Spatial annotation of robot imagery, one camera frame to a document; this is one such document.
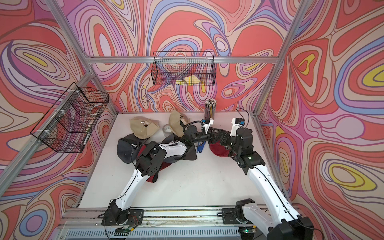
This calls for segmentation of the dark red cap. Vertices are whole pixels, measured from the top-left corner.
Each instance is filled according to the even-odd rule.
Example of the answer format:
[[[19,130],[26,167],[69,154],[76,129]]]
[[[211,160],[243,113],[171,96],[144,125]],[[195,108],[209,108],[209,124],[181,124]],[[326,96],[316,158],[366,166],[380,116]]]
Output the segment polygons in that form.
[[[230,150],[227,147],[222,146],[220,143],[210,144],[209,147],[211,152],[218,157],[225,158],[230,153]]]
[[[154,144],[143,145],[137,156],[136,169],[139,170],[142,177],[149,183],[155,183],[159,178],[160,171],[168,168],[172,164],[164,163],[165,150]]]

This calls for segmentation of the dark grey cap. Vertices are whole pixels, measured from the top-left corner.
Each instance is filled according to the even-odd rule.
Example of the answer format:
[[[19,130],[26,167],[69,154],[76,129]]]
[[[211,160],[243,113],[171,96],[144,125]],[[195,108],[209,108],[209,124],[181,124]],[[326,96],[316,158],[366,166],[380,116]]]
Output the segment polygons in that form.
[[[173,143],[177,143],[177,142],[182,142],[184,144],[186,144],[185,140],[182,139],[182,138],[179,138],[177,135],[175,134],[171,134],[169,135],[168,137],[166,137],[162,142],[161,144],[173,144]],[[173,163],[176,163],[180,160],[186,160],[186,161],[195,161],[197,159],[197,153],[196,153],[196,147],[195,147],[195,144],[186,144],[187,148],[186,148],[186,151],[184,154],[182,155],[174,155],[174,156],[170,156],[170,157],[166,157],[165,160],[164,160],[164,163],[168,163],[168,164],[173,164]]]
[[[139,139],[134,134],[129,134],[118,140],[117,155],[125,164],[132,163],[138,156],[139,149],[148,140]]]

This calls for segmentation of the beige cap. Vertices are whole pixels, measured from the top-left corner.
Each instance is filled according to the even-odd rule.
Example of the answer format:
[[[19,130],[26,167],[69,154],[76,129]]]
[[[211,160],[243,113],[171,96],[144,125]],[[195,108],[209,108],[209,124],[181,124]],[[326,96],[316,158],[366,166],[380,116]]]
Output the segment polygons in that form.
[[[142,117],[131,118],[130,128],[133,134],[141,140],[150,138],[160,129],[152,120]]]
[[[171,115],[169,116],[169,126],[171,129],[171,132],[178,136],[179,138],[183,137],[184,131],[183,127],[189,122],[189,119],[179,113],[176,110],[173,110],[171,112]]]

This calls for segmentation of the dark red cap front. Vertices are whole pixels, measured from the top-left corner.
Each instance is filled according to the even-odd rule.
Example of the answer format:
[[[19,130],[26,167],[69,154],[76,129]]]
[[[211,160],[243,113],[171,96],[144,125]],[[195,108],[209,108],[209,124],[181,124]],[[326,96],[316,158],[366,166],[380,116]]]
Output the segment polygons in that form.
[[[149,183],[155,183],[159,178],[160,171],[168,168],[172,164],[164,163],[165,150],[154,144],[143,145],[137,156],[136,169],[139,170],[142,177]]]

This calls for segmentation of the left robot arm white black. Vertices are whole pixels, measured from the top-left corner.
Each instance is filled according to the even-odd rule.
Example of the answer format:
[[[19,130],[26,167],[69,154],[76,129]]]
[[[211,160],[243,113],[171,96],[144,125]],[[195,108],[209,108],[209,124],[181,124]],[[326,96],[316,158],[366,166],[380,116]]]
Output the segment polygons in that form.
[[[204,143],[226,146],[230,132],[210,128],[207,124],[198,132],[194,123],[183,128],[183,134],[178,137],[171,134],[161,143],[151,141],[129,141],[126,157],[135,165],[133,175],[122,193],[110,200],[107,210],[98,216],[103,226],[123,226],[136,228],[142,224],[143,210],[132,210],[133,201],[145,181],[156,182],[160,170],[180,160],[194,161],[197,159],[197,148]]]

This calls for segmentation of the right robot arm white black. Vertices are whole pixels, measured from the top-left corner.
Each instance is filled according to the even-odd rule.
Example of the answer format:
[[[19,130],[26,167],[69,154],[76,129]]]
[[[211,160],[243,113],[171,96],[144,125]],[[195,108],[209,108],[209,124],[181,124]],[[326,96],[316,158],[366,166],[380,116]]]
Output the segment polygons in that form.
[[[312,221],[300,215],[273,180],[263,158],[254,151],[253,131],[233,127],[221,144],[230,149],[230,157],[256,186],[269,210],[265,213],[251,199],[239,201],[240,219],[251,222],[268,240],[311,240],[315,231]]]

